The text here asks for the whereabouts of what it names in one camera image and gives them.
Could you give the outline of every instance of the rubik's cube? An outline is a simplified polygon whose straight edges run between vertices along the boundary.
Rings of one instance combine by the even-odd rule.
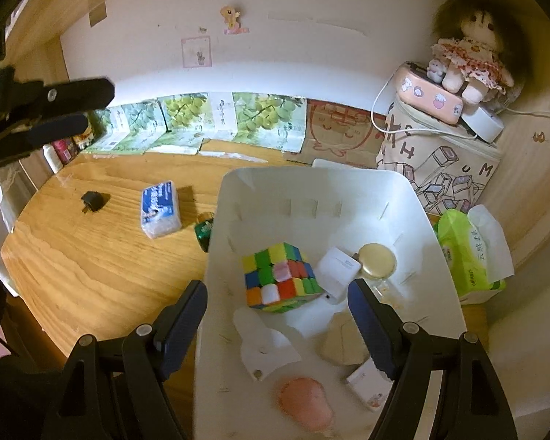
[[[298,248],[288,243],[244,256],[242,264],[246,302],[252,308],[285,313],[324,292]]]

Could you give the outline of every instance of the wooden desk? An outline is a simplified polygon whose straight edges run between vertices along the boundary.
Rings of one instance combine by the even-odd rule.
[[[204,150],[245,153],[270,165],[291,165],[274,150],[212,141]],[[25,207],[2,248],[16,286],[48,336],[69,355],[77,339],[125,336],[174,303],[192,279],[203,279],[206,253],[195,238],[198,213],[214,211],[223,176],[262,166],[201,155],[80,155],[51,177]],[[141,191],[173,180],[182,230],[150,240],[140,226]],[[96,213],[82,213],[81,195],[110,194]],[[165,383],[177,415],[192,419],[194,357]]]

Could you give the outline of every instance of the pink pencil case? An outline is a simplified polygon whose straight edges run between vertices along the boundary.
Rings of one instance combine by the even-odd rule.
[[[413,63],[404,64],[395,75],[397,95],[405,104],[455,125],[462,113],[463,102],[442,86],[426,77],[426,70]]]

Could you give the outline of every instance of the cardboard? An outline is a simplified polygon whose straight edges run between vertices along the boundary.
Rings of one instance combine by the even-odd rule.
[[[308,99],[305,140],[300,153],[285,153],[285,159],[311,164],[326,159],[362,168],[377,168],[383,134],[371,124],[371,113],[333,102]],[[385,117],[375,115],[380,127]]]

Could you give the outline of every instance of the green tissue package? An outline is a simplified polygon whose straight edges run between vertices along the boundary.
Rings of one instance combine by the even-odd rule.
[[[513,275],[503,229],[484,206],[475,208],[469,215],[447,210],[434,226],[461,304],[484,303]]]

